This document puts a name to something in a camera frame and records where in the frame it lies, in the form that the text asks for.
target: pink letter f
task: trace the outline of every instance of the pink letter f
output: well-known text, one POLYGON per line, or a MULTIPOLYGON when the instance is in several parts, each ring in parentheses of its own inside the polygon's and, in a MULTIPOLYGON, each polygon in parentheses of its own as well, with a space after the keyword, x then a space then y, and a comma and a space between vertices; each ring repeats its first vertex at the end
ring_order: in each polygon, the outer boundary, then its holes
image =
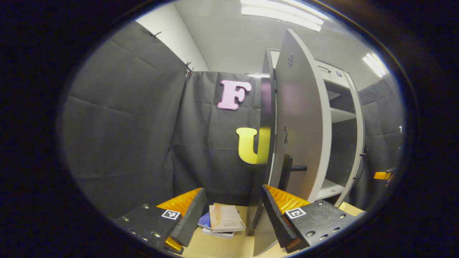
POLYGON ((237 81, 228 81, 228 80, 223 80, 223 95, 222 95, 222 101, 217 105, 218 108, 221 109, 231 109, 231 110, 236 110, 239 105, 236 104, 235 98, 239 102, 242 102, 244 100, 244 97, 246 96, 246 93, 242 89, 236 90, 236 87, 242 87, 247 91, 252 90, 252 85, 248 82, 237 82, 237 81))

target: cabinet handle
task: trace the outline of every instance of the cabinet handle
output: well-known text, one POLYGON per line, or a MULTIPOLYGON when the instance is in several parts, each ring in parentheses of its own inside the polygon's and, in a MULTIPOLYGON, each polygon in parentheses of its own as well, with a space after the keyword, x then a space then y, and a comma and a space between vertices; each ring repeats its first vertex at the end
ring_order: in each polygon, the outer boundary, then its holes
POLYGON ((328 68, 325 68, 325 67, 323 67, 323 66, 320 66, 320 65, 318 65, 317 67, 323 68, 323 69, 327 70, 327 71, 328 71, 328 73, 331 73, 331 70, 329 70, 328 68))

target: white wall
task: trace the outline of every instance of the white wall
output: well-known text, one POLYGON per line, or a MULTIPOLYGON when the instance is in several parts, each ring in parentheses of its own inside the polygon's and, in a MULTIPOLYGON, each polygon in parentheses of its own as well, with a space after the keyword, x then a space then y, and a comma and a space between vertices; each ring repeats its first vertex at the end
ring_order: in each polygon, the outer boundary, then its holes
POLYGON ((173 3, 162 5, 136 19, 151 33, 162 31, 157 37, 184 63, 191 62, 195 71, 209 71, 195 41, 173 3))

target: beige book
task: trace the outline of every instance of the beige book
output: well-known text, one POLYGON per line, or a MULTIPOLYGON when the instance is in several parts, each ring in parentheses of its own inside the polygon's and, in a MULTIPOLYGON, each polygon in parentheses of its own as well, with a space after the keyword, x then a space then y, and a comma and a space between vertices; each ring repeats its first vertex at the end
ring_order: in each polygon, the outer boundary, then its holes
POLYGON ((236 206, 209 205, 212 232, 243 231, 246 229, 236 206))

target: cabinet shelf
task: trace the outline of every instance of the cabinet shelf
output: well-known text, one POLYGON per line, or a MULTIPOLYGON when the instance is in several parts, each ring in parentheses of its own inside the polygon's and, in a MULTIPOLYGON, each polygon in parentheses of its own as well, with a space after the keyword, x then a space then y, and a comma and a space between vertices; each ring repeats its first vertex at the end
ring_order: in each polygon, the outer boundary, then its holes
POLYGON ((320 191, 317 194, 316 200, 322 200, 328 197, 332 197, 341 194, 343 191, 343 186, 335 184, 330 180, 324 179, 324 183, 322 184, 322 187, 320 188, 320 191))
POLYGON ((355 118, 355 114, 351 112, 347 112, 344 110, 336 109, 336 108, 330 108, 331 112, 331 122, 332 123, 337 123, 345 120, 349 120, 352 118, 355 118))

